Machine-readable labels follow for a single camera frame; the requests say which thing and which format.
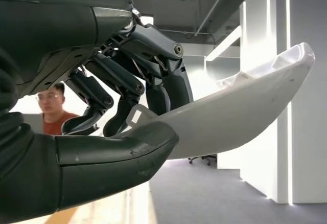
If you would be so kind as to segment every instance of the orange shirt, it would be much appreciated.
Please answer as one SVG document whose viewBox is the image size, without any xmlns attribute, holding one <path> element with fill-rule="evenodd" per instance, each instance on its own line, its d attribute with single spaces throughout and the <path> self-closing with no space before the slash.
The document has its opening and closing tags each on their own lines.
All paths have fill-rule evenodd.
<svg viewBox="0 0 327 224">
<path fill-rule="evenodd" d="M 43 132 L 47 135 L 60 136 L 61 135 L 61 127 L 64 122 L 75 117 L 78 117 L 78 115 L 65 111 L 62 118 L 54 123 L 47 123 L 43 120 Z"/>
</svg>

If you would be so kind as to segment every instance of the white plastic object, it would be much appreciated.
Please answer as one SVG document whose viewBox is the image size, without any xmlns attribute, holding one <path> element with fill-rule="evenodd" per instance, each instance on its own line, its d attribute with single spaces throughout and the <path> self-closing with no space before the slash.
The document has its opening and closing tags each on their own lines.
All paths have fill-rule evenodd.
<svg viewBox="0 0 327 224">
<path fill-rule="evenodd" d="M 179 142 L 169 159 L 215 154 L 235 149 L 263 132 L 283 111 L 303 84 L 315 60 L 307 43 L 272 61 L 219 82 L 222 90 L 157 116 L 134 106 L 127 122 L 133 128 L 153 121 L 173 127 Z M 140 112 L 133 122 L 136 111 Z"/>
</svg>

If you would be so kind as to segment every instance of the screw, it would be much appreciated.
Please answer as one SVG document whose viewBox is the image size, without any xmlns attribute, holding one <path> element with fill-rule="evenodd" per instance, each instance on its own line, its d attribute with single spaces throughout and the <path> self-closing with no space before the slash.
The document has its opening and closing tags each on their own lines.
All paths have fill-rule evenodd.
<svg viewBox="0 0 327 224">
<path fill-rule="evenodd" d="M 105 96 L 105 98 L 103 100 L 103 102 L 106 106 L 112 106 L 113 104 L 113 99 L 112 96 Z"/>
<path fill-rule="evenodd" d="M 177 54 L 177 55 L 182 55 L 182 54 L 183 54 L 183 49 L 182 49 L 182 46 L 179 45 L 179 44 L 176 44 L 176 45 L 175 45 L 175 46 L 174 46 L 174 51 L 175 51 L 175 53 Z"/>
<path fill-rule="evenodd" d="M 136 90 L 139 93 L 143 93 L 144 92 L 144 86 L 142 85 L 142 83 L 137 83 L 136 84 Z"/>
</svg>

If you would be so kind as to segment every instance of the chair base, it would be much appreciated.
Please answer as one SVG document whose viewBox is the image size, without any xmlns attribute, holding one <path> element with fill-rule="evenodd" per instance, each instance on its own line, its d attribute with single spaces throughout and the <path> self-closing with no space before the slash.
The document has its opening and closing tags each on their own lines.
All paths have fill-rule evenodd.
<svg viewBox="0 0 327 224">
<path fill-rule="evenodd" d="M 193 164 L 193 160 L 199 159 L 199 158 L 201 158 L 202 160 L 204 160 L 204 159 L 207 160 L 208 163 L 206 165 L 208 165 L 208 166 L 210 166 L 210 164 L 211 164 L 211 161 L 209 160 L 210 158 L 215 159 L 215 161 L 217 162 L 217 155 L 206 155 L 206 156 L 196 156 L 194 158 L 188 158 L 188 163 Z"/>
</svg>

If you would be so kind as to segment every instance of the black robotic arm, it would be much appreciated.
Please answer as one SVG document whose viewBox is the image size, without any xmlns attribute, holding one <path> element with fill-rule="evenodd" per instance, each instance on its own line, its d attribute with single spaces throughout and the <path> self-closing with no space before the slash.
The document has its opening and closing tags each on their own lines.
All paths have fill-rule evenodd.
<svg viewBox="0 0 327 224">
<path fill-rule="evenodd" d="M 17 88 L 0 70 L 0 223 L 82 205 L 142 184 L 178 142 L 157 122 L 115 137 L 49 136 L 8 113 Z"/>
<path fill-rule="evenodd" d="M 132 0 L 0 0 L 0 10 L 0 223 L 148 181 L 178 135 L 161 122 L 121 132 L 126 117 L 145 91 L 158 115 L 193 101 L 182 46 L 142 25 Z M 19 98 L 65 81 L 88 108 L 63 133 L 90 129 L 113 100 L 80 66 L 121 95 L 105 137 L 39 135 L 10 112 Z"/>
</svg>

